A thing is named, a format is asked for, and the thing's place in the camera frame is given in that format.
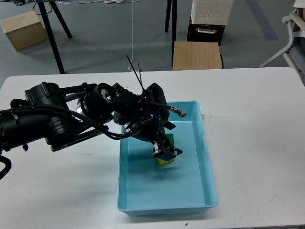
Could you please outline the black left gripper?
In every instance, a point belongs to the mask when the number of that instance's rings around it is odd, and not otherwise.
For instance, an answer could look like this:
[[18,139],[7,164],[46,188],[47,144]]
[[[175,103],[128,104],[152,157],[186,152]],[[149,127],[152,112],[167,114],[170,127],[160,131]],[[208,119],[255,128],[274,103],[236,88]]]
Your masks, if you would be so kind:
[[172,130],[176,125],[169,120],[169,112],[149,112],[139,121],[126,126],[126,134],[141,141],[154,144],[153,157],[169,161],[183,153],[175,146],[167,149],[170,140],[165,133],[165,128]]

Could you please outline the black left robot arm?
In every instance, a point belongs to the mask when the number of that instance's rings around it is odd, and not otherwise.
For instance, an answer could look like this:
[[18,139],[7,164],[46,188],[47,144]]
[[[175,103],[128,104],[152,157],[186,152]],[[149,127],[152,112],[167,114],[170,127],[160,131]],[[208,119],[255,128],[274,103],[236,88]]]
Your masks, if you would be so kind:
[[104,134],[114,140],[134,137],[153,144],[153,157],[173,161],[182,150],[174,146],[166,129],[174,129],[170,112],[179,117],[184,110],[169,106],[162,88],[153,83],[140,95],[118,83],[88,84],[60,88],[42,82],[25,91],[26,98],[14,99],[0,113],[0,149],[10,151],[45,139],[58,151]]

